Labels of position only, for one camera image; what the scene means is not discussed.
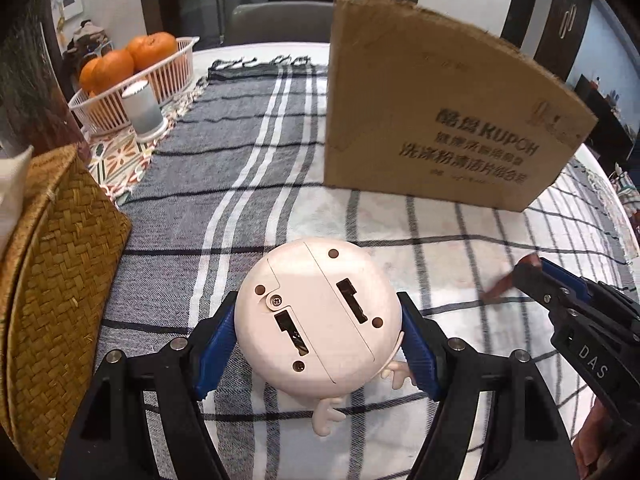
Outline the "person right hand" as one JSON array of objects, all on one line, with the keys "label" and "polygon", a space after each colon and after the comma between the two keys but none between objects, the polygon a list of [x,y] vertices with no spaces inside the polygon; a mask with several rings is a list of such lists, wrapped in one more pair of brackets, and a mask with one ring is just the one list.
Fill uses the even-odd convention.
[{"label": "person right hand", "polygon": [[595,400],[573,442],[579,478],[630,479],[627,465],[617,463],[626,437],[627,427],[616,422],[599,399]]}]

